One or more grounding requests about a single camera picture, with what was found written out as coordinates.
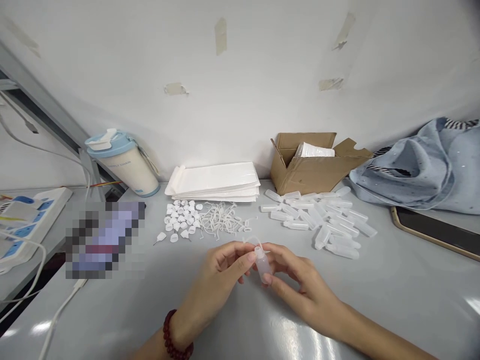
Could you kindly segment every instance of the cardboard box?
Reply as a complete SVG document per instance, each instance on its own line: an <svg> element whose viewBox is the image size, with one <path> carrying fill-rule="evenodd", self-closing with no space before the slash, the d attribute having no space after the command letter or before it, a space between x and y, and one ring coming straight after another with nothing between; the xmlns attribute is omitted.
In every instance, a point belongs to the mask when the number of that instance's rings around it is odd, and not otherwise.
<svg viewBox="0 0 480 360"><path fill-rule="evenodd" d="M356 142L347 138L333 149L335 157L294 157L303 142L322 148L332 148L336 132L282 132L278 134L270 177L280 195L300 191L327 193L352 169L357 168L373 154L367 149L356 150Z"/></svg>

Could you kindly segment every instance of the smartphone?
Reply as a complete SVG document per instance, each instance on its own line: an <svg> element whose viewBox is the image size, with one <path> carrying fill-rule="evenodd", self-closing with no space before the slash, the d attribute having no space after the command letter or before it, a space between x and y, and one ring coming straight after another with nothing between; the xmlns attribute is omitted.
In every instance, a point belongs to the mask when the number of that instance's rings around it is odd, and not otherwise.
<svg viewBox="0 0 480 360"><path fill-rule="evenodd" d="M480 234L403 207L392 207L391 215L397 228L480 261Z"/></svg>

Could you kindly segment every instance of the water bottle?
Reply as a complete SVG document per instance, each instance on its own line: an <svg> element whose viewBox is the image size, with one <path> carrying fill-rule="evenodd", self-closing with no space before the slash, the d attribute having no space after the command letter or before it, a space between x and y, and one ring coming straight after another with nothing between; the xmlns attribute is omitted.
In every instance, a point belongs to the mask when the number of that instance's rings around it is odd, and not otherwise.
<svg viewBox="0 0 480 360"><path fill-rule="evenodd" d="M85 141L88 154L107 166L135 194L146 198L160 190L157 168L137 142L123 131L108 129Z"/></svg>

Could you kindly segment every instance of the hand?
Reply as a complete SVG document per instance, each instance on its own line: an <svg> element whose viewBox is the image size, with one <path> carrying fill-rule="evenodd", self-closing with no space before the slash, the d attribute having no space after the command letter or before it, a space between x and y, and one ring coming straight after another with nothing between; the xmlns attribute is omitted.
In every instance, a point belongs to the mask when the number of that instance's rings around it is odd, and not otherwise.
<svg viewBox="0 0 480 360"><path fill-rule="evenodd" d="M264 275L265 282L312 329L329 338L342 340L344 328L348 326L347 306L335 296L313 263L296 256L285 246L269 242L262 246L263 250L269 251L267 257L272 273L286 273L299 283L300 289L296 291L270 274Z"/></svg>
<svg viewBox="0 0 480 360"><path fill-rule="evenodd" d="M256 256L251 243L232 241L210 249L199 274L178 311L170 320L177 349L185 349L210 324L229 298L236 282L250 276Z"/></svg>

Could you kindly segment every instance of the white plastic bag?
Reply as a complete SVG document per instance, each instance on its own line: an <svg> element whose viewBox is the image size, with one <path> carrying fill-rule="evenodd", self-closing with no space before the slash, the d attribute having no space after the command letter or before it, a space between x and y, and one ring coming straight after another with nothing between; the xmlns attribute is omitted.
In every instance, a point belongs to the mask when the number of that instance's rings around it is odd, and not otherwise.
<svg viewBox="0 0 480 360"><path fill-rule="evenodd" d="M326 147L313 146L306 142L301 143L295 153L296 158L333 158L334 156L335 150Z"/></svg>

